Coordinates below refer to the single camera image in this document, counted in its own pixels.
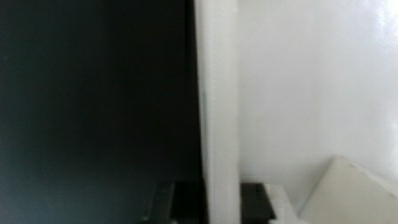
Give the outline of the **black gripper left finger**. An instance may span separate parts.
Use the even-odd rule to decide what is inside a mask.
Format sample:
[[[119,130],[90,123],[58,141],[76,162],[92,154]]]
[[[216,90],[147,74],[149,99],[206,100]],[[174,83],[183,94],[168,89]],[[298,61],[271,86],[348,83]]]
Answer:
[[[159,182],[140,224],[207,224],[200,182]]]

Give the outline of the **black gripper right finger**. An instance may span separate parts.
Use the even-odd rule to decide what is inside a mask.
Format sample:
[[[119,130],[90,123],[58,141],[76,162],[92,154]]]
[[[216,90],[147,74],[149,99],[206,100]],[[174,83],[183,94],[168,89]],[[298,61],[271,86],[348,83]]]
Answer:
[[[241,195],[241,224],[268,224],[275,219],[268,193],[261,183],[243,183]]]

